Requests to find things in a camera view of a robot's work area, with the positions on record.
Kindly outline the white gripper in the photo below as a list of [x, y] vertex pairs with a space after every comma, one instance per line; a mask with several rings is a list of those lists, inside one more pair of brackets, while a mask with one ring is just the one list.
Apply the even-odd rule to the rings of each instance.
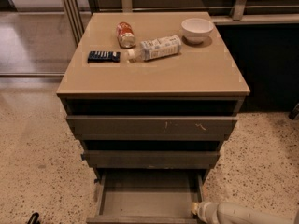
[[218, 203], [200, 202], [191, 204], [191, 212], [206, 224], [220, 224], [218, 219]]

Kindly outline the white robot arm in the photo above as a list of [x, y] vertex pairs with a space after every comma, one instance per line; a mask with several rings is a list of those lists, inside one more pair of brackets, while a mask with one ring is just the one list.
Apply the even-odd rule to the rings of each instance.
[[206, 224], [299, 224], [299, 211], [290, 220], [227, 202], [192, 203], [191, 212]]

